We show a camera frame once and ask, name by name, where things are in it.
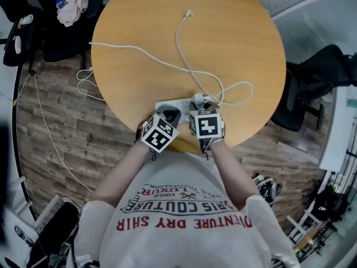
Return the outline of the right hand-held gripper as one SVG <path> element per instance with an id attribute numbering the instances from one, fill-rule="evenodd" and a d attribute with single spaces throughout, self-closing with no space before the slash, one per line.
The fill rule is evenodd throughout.
<path id="1" fill-rule="evenodd" d="M 189 109 L 190 130 L 196 138 L 223 137 L 224 122 L 216 103 L 206 102 L 199 107 L 190 102 Z"/>

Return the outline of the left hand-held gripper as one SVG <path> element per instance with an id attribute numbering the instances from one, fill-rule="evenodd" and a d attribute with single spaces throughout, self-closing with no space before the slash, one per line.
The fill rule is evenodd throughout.
<path id="1" fill-rule="evenodd" d="M 178 135 L 179 109 L 160 106 L 142 125 L 141 141 L 154 152 L 161 153 Z"/>

